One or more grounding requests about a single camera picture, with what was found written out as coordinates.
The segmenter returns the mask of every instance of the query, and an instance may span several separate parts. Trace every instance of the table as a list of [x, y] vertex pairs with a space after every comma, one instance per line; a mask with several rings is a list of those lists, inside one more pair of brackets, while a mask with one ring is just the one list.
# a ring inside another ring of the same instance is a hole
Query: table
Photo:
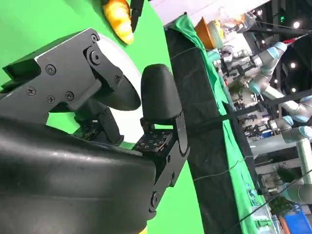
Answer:
[[[102, 14], [100, 0], [2, 1], [0, 10], [0, 67], [60, 37], [89, 27], [118, 43], [140, 72], [154, 63], [164, 63], [171, 67], [162, 23], [148, 2], [144, 4], [135, 40], [130, 46], [125, 46], [113, 33]], [[0, 70], [0, 83], [7, 81], [9, 77]], [[51, 114], [47, 124], [73, 133], [78, 128], [73, 117], [72, 113]], [[167, 189], [157, 209], [157, 216], [148, 222], [148, 233], [203, 233], [194, 184], [187, 163], [175, 187]]]
[[[230, 229], [231, 234], [256, 234], [257, 227], [251, 217], [236, 225], [251, 212], [252, 206], [264, 202], [263, 196], [254, 194], [255, 186], [246, 165], [253, 158], [249, 157], [251, 151], [246, 138], [240, 136], [229, 120], [192, 134], [192, 127], [227, 114], [229, 105], [220, 77], [187, 15], [168, 28], [168, 48], [170, 56], [175, 58], [171, 61], [172, 69], [191, 147], [188, 160], [205, 231], [222, 234]], [[243, 152], [242, 139], [250, 154]]]

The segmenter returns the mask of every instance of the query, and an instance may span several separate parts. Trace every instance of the screw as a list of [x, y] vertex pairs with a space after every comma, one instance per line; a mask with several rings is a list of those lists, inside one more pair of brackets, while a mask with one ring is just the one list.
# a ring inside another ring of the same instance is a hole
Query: screw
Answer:
[[36, 90], [33, 87], [28, 87], [27, 88], [27, 95], [28, 96], [33, 96], [36, 94]]
[[156, 207], [159, 203], [159, 193], [154, 192], [152, 196], [152, 206]]
[[55, 102], [55, 97], [52, 96], [52, 95], [49, 95], [49, 96], [47, 97], [47, 102], [50, 103], [50, 104], [54, 103], [54, 102]]
[[46, 65], [45, 71], [47, 72], [47, 74], [49, 74], [49, 75], [51, 75], [51, 76], [53, 76], [53, 75], [57, 72], [57, 70], [55, 69], [55, 67], [54, 67], [53, 65], [51, 65], [51, 64]]
[[115, 83], [118, 83], [120, 81], [120, 77], [119, 76], [115, 76]]
[[65, 98], [66, 98], [66, 100], [68, 100], [68, 101], [72, 101], [72, 100], [74, 100], [74, 94], [73, 94], [72, 92], [67, 92], [67, 93], [65, 94]]
[[101, 63], [97, 50], [91, 52], [90, 60], [94, 65], [99, 65]]
[[93, 42], [97, 42], [98, 41], [98, 37], [95, 34], [91, 34], [91, 40]]

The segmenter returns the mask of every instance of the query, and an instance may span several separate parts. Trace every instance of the ceiling light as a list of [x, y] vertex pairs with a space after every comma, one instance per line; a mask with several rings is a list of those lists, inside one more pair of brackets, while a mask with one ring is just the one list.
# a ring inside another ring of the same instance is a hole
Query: ceiling light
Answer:
[[293, 27], [294, 28], [299, 28], [300, 27], [300, 23], [298, 21], [293, 23]]

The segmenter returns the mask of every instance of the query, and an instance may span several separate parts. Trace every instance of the white plate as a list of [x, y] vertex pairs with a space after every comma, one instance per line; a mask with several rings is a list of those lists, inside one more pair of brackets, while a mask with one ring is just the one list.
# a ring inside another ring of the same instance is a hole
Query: white plate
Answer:
[[[119, 67], [128, 80], [132, 83], [141, 98], [141, 74], [136, 66], [115, 42], [99, 34], [100, 41], [97, 42], [102, 53], [109, 61]], [[120, 134], [125, 136], [125, 141], [136, 143], [143, 135], [140, 119], [143, 117], [142, 107], [135, 111], [119, 111], [111, 108], [113, 116], [119, 127]]]

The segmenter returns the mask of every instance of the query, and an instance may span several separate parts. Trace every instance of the green tablecloth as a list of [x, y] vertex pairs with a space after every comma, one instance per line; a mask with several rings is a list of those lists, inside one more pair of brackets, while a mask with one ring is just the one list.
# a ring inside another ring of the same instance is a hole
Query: green tablecloth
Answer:
[[[100, 0], [3, 0], [0, 11], [0, 67], [57, 38], [89, 27], [117, 42], [140, 72], [153, 63], [171, 67], [162, 23], [148, 2], [136, 28], [135, 41], [130, 46], [125, 46], [113, 33], [103, 17]], [[8, 80], [6, 73], [0, 70], [0, 83]], [[51, 114], [48, 125], [72, 133], [78, 128], [73, 116]], [[156, 218], [148, 222], [148, 230], [149, 234], [204, 232], [188, 164], [176, 186], [167, 189]]]
[[[186, 38], [194, 43], [196, 47], [201, 50], [201, 55], [206, 66], [206, 72], [212, 87], [214, 97], [218, 106], [220, 115], [226, 115], [226, 110], [222, 102], [228, 103], [226, 95], [222, 89], [219, 75], [217, 74], [213, 64], [209, 62], [208, 55], [204, 48], [203, 43], [199, 39], [194, 30], [194, 27], [187, 16], [181, 16], [174, 24], [170, 25], [174, 30], [181, 32]], [[251, 212], [253, 202], [263, 204], [263, 196], [255, 195], [254, 200], [250, 198], [249, 189], [254, 189], [254, 184], [250, 176], [247, 165], [244, 161], [242, 153], [233, 135], [231, 124], [229, 120], [223, 121], [223, 133], [226, 146], [226, 153], [228, 158], [230, 175], [233, 184], [234, 196], [238, 210], [238, 217], [242, 219]], [[258, 230], [255, 222], [251, 217], [248, 217], [240, 223], [241, 229], [244, 234], [257, 234]]]

